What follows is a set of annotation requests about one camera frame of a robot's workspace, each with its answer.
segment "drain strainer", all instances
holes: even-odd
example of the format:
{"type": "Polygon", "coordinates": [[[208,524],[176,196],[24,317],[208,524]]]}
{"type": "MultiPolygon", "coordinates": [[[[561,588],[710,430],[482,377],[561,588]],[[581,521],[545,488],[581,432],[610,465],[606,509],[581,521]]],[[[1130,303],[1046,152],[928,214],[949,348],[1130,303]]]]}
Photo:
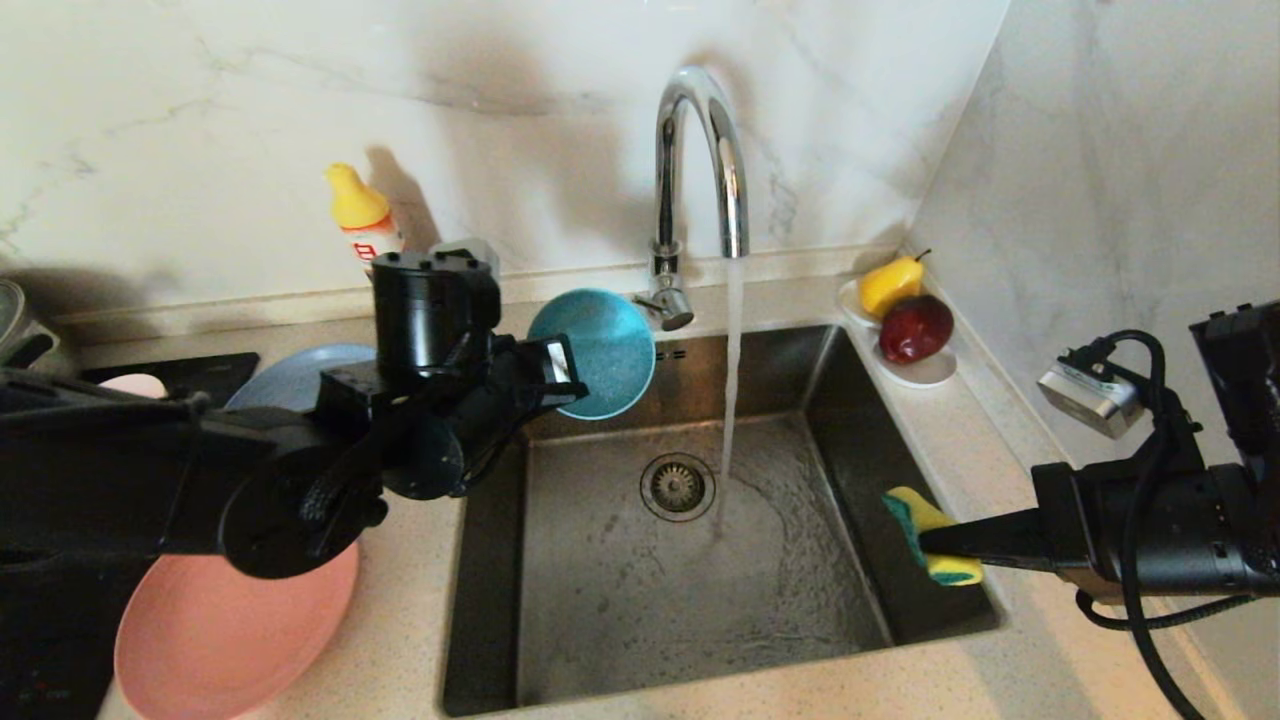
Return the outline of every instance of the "drain strainer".
{"type": "Polygon", "coordinates": [[[705,462],[685,452],[654,457],[640,477],[640,497],[650,512],[685,523],[707,512],[716,500],[716,477],[705,462]]]}

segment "marble wall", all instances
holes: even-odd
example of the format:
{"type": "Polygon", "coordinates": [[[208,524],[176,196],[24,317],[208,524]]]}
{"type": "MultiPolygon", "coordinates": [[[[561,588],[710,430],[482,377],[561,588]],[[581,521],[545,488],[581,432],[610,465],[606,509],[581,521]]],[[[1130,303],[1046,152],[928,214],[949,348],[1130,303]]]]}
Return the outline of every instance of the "marble wall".
{"type": "MultiPolygon", "coordinates": [[[[1187,325],[1280,299],[1280,4],[1015,0],[909,242],[1075,462],[1147,433],[1106,441],[1034,383],[1126,327],[1166,346],[1206,460],[1235,460],[1187,325]]],[[[1276,605],[1194,633],[1272,716],[1276,605]]]]}
{"type": "MultiPolygon", "coordinates": [[[[0,261],[78,287],[63,311],[355,287],[338,160],[417,241],[485,237],[504,272],[639,261],[658,97],[689,61],[736,105],[755,251],[896,241],[1006,6],[9,1],[0,261]]],[[[714,255],[708,152],[685,150],[714,255]]]]}

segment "fake fruit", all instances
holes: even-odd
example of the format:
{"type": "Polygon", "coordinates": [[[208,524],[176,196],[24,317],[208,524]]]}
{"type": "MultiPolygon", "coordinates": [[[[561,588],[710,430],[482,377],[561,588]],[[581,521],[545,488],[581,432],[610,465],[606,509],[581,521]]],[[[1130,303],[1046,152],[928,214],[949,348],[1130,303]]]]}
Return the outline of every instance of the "fake fruit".
{"type": "Polygon", "coordinates": [[[932,295],[908,297],[884,315],[881,352],[890,363],[919,363],[951,340],[955,318],[945,302],[932,295]]]}
{"type": "Polygon", "coordinates": [[[858,283],[858,300],[876,319],[882,319],[900,300],[920,295],[920,278],[924,265],[920,258],[932,252],[925,250],[915,258],[899,258],[888,265],[867,273],[858,283]]]}

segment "faucet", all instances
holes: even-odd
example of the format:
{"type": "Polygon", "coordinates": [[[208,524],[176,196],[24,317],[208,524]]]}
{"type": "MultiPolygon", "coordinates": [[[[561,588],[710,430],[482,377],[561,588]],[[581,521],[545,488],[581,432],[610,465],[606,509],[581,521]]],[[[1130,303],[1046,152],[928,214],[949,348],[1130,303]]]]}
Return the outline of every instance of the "faucet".
{"type": "Polygon", "coordinates": [[[724,258],[742,258],[749,252],[746,170],[724,91],[705,69],[694,65],[681,68],[667,82],[658,105],[658,202],[657,231],[652,246],[653,274],[649,278],[649,297],[636,299],[636,302],[659,315],[664,331],[680,329],[694,320],[694,309],[680,275],[681,246],[672,232],[676,151],[680,147],[686,105],[692,105],[698,113],[712,151],[719,205],[721,252],[724,258]]]}

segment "pink bowl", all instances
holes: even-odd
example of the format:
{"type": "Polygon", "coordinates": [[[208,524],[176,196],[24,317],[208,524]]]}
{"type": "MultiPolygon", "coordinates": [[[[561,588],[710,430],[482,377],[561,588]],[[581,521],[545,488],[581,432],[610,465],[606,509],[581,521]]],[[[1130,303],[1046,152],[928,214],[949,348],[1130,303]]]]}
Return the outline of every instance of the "pink bowl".
{"type": "Polygon", "coordinates": [[[261,580],[224,557],[170,555],[133,592],[115,678],[148,720],[227,720],[275,697],[315,661],[347,612],[360,552],[261,580]]]}

